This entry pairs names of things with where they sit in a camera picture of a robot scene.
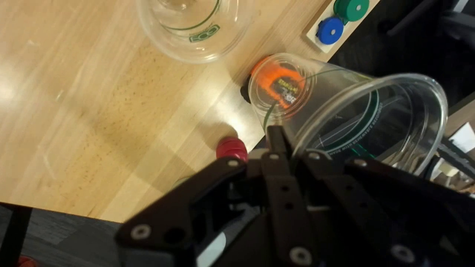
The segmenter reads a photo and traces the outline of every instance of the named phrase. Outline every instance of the clear plastic cup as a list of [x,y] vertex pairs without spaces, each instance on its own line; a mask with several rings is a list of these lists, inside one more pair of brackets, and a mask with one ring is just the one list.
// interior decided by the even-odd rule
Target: clear plastic cup
[[277,54],[254,67],[248,89],[262,128],[282,125],[294,156],[371,157],[418,175],[447,123],[442,88],[420,74],[374,79]]
[[228,52],[249,24],[249,0],[138,0],[141,25],[163,54],[208,62]]

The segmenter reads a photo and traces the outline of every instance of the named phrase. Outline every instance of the transparent container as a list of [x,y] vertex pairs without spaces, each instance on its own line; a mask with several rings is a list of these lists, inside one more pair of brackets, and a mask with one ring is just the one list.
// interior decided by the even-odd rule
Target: transparent container
[[371,157],[418,175],[447,123],[442,88],[420,74],[374,79],[277,54],[254,67],[248,89],[262,128],[282,125],[294,156]]
[[228,52],[249,24],[249,0],[138,0],[141,25],[163,54],[208,62]]

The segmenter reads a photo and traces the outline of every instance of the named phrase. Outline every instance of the green ball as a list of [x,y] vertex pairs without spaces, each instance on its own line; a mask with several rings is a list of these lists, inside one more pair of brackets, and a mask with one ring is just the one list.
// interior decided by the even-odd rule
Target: green ball
[[359,21],[369,9],[369,0],[335,0],[334,12],[344,21]]

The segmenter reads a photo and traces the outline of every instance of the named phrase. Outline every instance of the table surface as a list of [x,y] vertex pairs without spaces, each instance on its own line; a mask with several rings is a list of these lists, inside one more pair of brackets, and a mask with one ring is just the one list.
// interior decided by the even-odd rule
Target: table surface
[[303,37],[326,3],[252,2],[236,49],[193,65],[151,46],[133,0],[1,2],[0,202],[121,223],[212,162],[219,138],[252,149],[262,131],[239,85],[264,55],[328,61],[338,48]]

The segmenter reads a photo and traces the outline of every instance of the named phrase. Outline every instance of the screw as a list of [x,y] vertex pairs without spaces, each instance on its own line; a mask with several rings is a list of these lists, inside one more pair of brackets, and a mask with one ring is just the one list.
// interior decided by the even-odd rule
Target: screw
[[368,162],[362,160],[362,159],[356,159],[354,165],[360,166],[360,168],[366,168]]
[[291,261],[297,266],[311,266],[311,254],[301,246],[295,246],[289,251]]
[[279,154],[270,154],[268,156],[271,160],[279,160],[280,157],[279,157]]
[[390,248],[390,252],[395,258],[398,258],[399,261],[405,263],[405,264],[412,264],[415,263],[415,255],[414,252],[402,245],[393,245]]
[[228,160],[227,166],[239,166],[239,162],[237,160]]
[[151,233],[150,226],[147,226],[147,224],[139,224],[139,226],[136,226],[136,227],[132,229],[130,238],[132,238],[133,240],[142,240],[142,239],[147,239],[147,238],[150,236],[150,233]]
[[316,154],[316,153],[310,153],[308,157],[313,159],[313,160],[319,160],[320,159],[320,156]]

